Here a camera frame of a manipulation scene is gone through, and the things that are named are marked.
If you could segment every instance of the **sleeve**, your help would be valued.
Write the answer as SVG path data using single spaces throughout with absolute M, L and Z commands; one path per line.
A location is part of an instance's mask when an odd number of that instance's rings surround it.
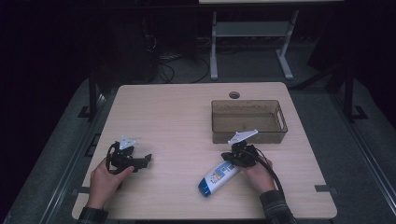
M 260 195 L 266 219 L 271 224 L 295 224 L 294 218 L 282 194 L 278 190 L 270 190 Z
M 84 207 L 79 215 L 77 224 L 102 224 L 107 219 L 108 212 L 105 210 Z

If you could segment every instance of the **wrist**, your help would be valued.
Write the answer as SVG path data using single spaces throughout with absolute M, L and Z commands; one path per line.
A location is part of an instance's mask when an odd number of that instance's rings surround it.
M 94 208 L 94 209 L 100 209 L 103 210 L 105 208 L 104 203 L 100 203 L 96 200 L 88 199 L 87 204 L 85 205 L 86 207 Z
M 263 185 L 261 188 L 259 188 L 259 193 L 263 194 L 271 190 L 276 190 L 274 182 Z

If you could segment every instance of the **black cable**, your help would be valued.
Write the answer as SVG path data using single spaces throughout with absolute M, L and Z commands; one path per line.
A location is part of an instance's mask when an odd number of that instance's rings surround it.
M 164 66 L 167 67 L 167 68 L 169 68 L 169 69 L 172 71 L 172 76 L 171 76 L 170 78 L 166 75 L 166 72 L 165 72 L 165 70 L 163 69 Z M 161 68 L 161 70 L 163 71 L 162 74 L 161 74 L 161 73 L 158 73 L 158 75 L 160 76 L 160 79 L 161 79 L 162 81 L 164 81 L 164 84 L 170 83 L 170 82 L 172 81 L 172 79 L 175 77 L 175 70 L 174 70 L 171 66 L 169 66 L 169 65 L 167 65 L 167 64 L 164 64 L 164 63 L 160 63 L 160 68 Z
M 260 154 L 262 154 L 262 156 L 265 158 L 265 161 L 268 163 L 268 160 L 267 160 L 267 158 L 264 156 L 264 153 L 262 153 L 262 151 L 259 150 L 258 148 L 256 148 L 256 151 L 260 152 Z
M 110 146 L 110 148 L 107 151 L 107 155 L 106 155 L 106 168 L 107 170 L 110 172 L 110 162 L 111 162 L 111 148 L 116 148 L 116 144 L 113 144 Z
M 285 193 L 283 192 L 282 185 L 280 184 L 279 178 L 277 177 L 276 173 L 271 168 L 271 166 L 269 164 L 265 163 L 262 159 L 260 159 L 260 157 L 258 157 L 256 155 L 253 155 L 250 152 L 245 151 L 243 149 L 241 151 L 244 152 L 244 153 L 247 153 L 249 156 L 251 156 L 255 161 L 259 162 L 268 171 L 268 173 L 271 175 L 271 177 L 275 180 L 276 185 L 277 185 L 277 189 L 279 190 L 279 192 L 282 194 L 283 198 L 285 199 Z
M 195 81 L 193 81 L 191 83 L 197 83 L 197 82 L 201 81 L 202 79 L 204 79 L 207 76 L 207 74 L 209 74 L 209 71 L 210 71 L 210 65 L 209 65 L 209 63 L 207 61 L 205 61 L 204 59 L 202 59 L 200 57 L 197 57 L 197 59 L 201 60 L 202 62 L 204 62 L 206 64 L 206 72 L 205 72 L 205 74 L 202 77 L 196 79 Z
M 182 55 L 177 55 L 177 56 L 175 56 L 175 57 L 173 57 L 171 59 L 162 59 L 162 63 L 170 63 L 170 62 L 173 62 L 173 61 L 180 60 L 181 58 L 183 58 Z
M 222 38 L 223 37 L 218 37 L 218 38 L 216 38 L 216 44 L 218 45 L 218 43 L 220 42 L 220 41 L 222 41 Z M 212 50 L 212 40 L 210 40 L 210 41 L 208 41 L 208 42 L 206 42 L 206 43 L 204 43 L 203 45 L 201 45 L 201 46 L 198 46 L 198 52 L 199 53 L 208 53 L 208 52 L 210 52 Z
M 238 38 L 238 39 L 234 38 L 234 39 L 229 39 L 229 40 L 230 40 L 230 42 L 228 43 L 228 46 L 225 46 L 226 49 L 221 49 L 221 47 L 224 47 L 224 46 L 219 45 L 219 49 L 216 50 L 216 53 L 218 53 L 218 54 L 236 54 L 236 53 L 247 51 L 248 43 L 241 41 L 240 38 Z

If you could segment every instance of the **cable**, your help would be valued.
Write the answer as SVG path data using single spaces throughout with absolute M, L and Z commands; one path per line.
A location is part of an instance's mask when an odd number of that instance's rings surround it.
M 164 60 L 165 61 L 164 63 L 169 63 L 173 60 L 180 59 L 181 57 L 182 57 L 181 54 L 171 54 L 171 55 L 167 55 L 167 56 L 160 56 L 160 59 Z
M 172 71 L 172 76 L 170 78 L 166 75 L 166 72 L 163 69 L 164 66 L 169 68 Z M 160 79 L 162 81 L 164 81 L 164 84 L 170 83 L 172 81 L 172 79 L 175 77 L 175 70 L 171 66 L 164 64 L 164 63 L 160 63 L 160 68 L 163 71 L 162 73 L 160 73 L 160 72 L 158 73 L 158 75 L 160 76 Z
M 147 49 L 148 52 L 153 53 L 155 47 L 157 47 L 157 38 L 155 38 L 154 35 L 145 35 L 145 37 L 149 37 L 154 41 L 154 43 L 152 44 L 152 47 L 150 49 Z
M 197 51 L 205 52 L 205 50 L 210 50 L 211 45 L 212 45 L 212 40 L 208 38 L 205 43 L 197 46 Z
M 106 168 L 107 170 L 110 172 L 110 162 L 111 162 L 111 149 L 112 148 L 116 148 L 116 144 L 113 144 L 110 146 L 110 148 L 107 151 L 107 155 L 106 155 Z
M 264 153 L 262 153 L 262 151 L 259 150 L 258 148 L 256 148 L 256 151 L 260 152 L 260 154 L 262 154 L 262 156 L 265 158 L 265 161 L 268 163 L 268 160 L 267 160 L 267 158 L 264 156 Z
M 201 60 L 202 62 L 204 62 L 206 64 L 206 72 L 205 72 L 205 74 L 202 77 L 196 79 L 192 83 L 197 83 L 197 82 L 201 81 L 202 79 L 204 79 L 207 76 L 207 74 L 209 74 L 209 70 L 210 70 L 210 65 L 209 65 L 209 63 L 207 61 L 205 61 L 204 59 L 202 59 L 200 57 L 197 57 L 197 59 Z
M 227 46 L 219 45 L 219 49 L 217 50 L 218 54 L 236 54 L 239 52 L 246 51 L 248 49 L 248 43 L 243 42 L 240 38 L 231 39 L 230 42 L 226 42 Z
M 267 164 L 266 162 L 264 162 L 262 159 L 260 159 L 260 157 L 258 157 L 256 155 L 253 155 L 244 149 L 241 149 L 241 151 L 244 153 L 247 153 L 249 156 L 251 156 L 255 161 L 259 162 L 268 171 L 268 173 L 271 175 L 271 177 L 275 180 L 277 189 L 279 190 L 279 192 L 282 194 L 283 198 L 285 199 L 285 193 L 283 192 L 282 185 L 280 184 L 279 178 L 277 177 L 276 173 L 271 168 L 271 166 L 269 164 Z

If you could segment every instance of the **gray carpet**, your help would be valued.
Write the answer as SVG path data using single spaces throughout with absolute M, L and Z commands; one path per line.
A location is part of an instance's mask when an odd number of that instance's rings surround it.
M 219 82 L 281 81 L 288 86 L 295 85 L 317 72 L 306 65 L 312 47 L 312 44 L 290 46 L 287 58 L 295 75 L 293 81 L 285 80 L 275 53 L 271 50 L 220 54 Z M 208 62 L 208 54 L 201 57 Z M 168 65 L 175 70 L 172 83 L 192 82 L 200 78 L 207 69 L 200 60 L 181 59 Z M 211 80 L 206 76 L 200 82 Z M 326 82 L 327 78 L 324 78 L 306 91 L 291 91 L 290 95 L 321 172 L 333 189 L 332 196 L 338 215 L 332 222 L 396 223 L 396 217 L 377 185 L 369 164 L 363 158 L 360 144 L 357 143 L 350 126 L 353 125 L 363 136 L 392 186 L 396 186 L 393 175 L 396 170 L 396 132 L 358 81 L 355 81 L 354 105 L 360 105 L 369 119 L 350 124 L 339 106 L 339 101 L 342 102 L 343 98 L 342 91 L 330 95 L 323 90 Z M 157 77 L 152 83 L 163 81 Z M 101 101 L 96 119 L 88 122 L 88 119 L 78 118 L 80 109 L 89 103 L 88 82 L 81 84 L 15 201 L 7 223 L 75 222 L 71 211 L 77 198 L 76 189 L 81 186 L 91 161 L 84 154 L 91 140 L 102 131 L 116 93 L 117 90 L 114 90 Z M 109 220 L 107 223 L 134 222 Z M 301 220 L 301 223 L 331 222 Z

